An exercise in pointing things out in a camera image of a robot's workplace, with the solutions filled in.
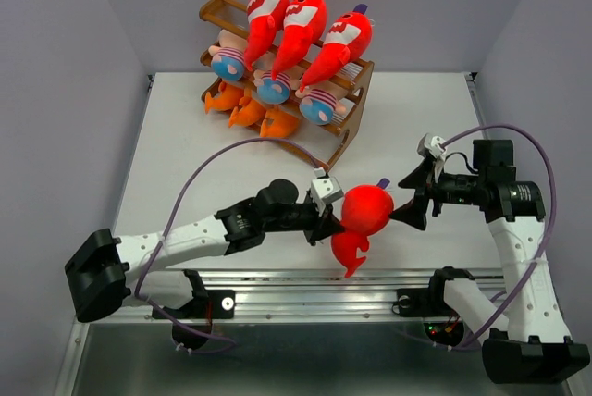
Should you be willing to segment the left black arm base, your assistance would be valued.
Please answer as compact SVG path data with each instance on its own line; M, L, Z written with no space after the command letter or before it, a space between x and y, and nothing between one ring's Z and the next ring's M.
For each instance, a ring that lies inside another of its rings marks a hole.
M207 289L196 270L160 271L148 275L148 289L158 307L176 319L232 319L236 292Z

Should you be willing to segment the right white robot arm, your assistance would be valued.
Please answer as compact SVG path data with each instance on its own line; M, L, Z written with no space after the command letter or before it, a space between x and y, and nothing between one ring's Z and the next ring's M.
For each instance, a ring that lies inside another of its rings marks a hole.
M419 142L422 163L400 181L413 199L390 217L426 229L428 214L444 204L472 205L482 212L499 253L506 296L495 305L466 269L435 271L426 288L400 290L401 316L458 315L481 346L487 376L496 384L555 384L590 363L586 345L565 324L547 263L540 249L550 223L538 186L519 181L510 140L475 140L474 174L444 171L443 140Z

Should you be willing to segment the red shark plush top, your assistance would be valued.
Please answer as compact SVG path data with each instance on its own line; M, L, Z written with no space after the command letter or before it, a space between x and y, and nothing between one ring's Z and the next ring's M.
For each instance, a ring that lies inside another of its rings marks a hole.
M345 268L344 277L350 278L366 260L369 238L382 230L395 210L395 202L387 192L390 180L377 184L358 185L345 193L340 224L343 232L331 237L335 259Z

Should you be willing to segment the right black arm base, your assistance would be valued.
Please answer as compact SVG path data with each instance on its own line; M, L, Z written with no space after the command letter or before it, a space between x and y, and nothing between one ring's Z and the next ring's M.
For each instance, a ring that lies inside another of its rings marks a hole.
M391 311L402 317L456 316L454 309L444 301L444 290L447 282L461 279L476 284L475 277L466 269L452 266L436 269L425 287L396 289Z

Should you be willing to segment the red shark plush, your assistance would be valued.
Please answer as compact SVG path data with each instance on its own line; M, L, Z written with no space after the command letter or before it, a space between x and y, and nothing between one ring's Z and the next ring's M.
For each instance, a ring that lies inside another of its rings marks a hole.
M329 80L365 52L374 30L373 21L366 16L367 8L366 4L358 4L333 22L319 54L302 75L298 94Z
M327 25L325 0L292 0L283 20L283 37L271 69L275 80L280 73L297 66L316 43Z
M283 29L283 20L290 0L249 0L246 13L249 25L244 63L248 70L273 44Z
M395 210L395 202L387 192L390 180L377 184L358 185L345 193L340 224L343 232L331 237L335 259L345 268L344 277L350 278L366 260L369 238L382 230Z

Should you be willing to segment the boy doll blue pants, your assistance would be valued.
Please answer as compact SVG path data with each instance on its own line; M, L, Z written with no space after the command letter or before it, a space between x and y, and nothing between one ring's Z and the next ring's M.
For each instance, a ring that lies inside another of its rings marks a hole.
M300 78L304 69L294 66L284 72L280 72L273 79L271 69L276 55L267 53L256 62L253 72L253 84L256 87L258 100L264 105L280 105L285 103L290 94L300 86Z

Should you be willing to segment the orange shark plush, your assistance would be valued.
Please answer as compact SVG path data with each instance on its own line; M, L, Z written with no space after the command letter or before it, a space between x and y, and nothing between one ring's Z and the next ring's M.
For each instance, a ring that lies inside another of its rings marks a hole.
M265 117L267 109L255 100L249 90L245 90L239 103L230 113L228 126L250 127Z
M300 126L301 120L283 109L274 106L267 109L260 127L260 136L269 138L288 138Z
M244 89L225 81L219 82L213 93L206 92L204 95L204 112L229 111L239 105L244 96Z

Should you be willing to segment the boy doll striped shirt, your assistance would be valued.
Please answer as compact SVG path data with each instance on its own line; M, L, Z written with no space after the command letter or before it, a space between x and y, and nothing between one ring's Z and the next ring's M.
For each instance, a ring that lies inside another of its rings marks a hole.
M347 94L346 89L330 81L322 81L295 92L300 99L302 116L317 126L326 125L334 116L347 113L347 106L342 103Z

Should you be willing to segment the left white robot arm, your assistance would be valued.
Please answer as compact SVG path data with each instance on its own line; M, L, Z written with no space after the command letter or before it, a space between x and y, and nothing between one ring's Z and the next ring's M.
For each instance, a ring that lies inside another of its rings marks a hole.
M275 179L254 197L170 231L122 237L110 229L92 232L65 265L77 320L98 321L130 305L150 274L245 252L270 232L300 231L314 245L343 230L333 214L333 204L344 196L335 178L313 180L302 203L298 196L292 182Z

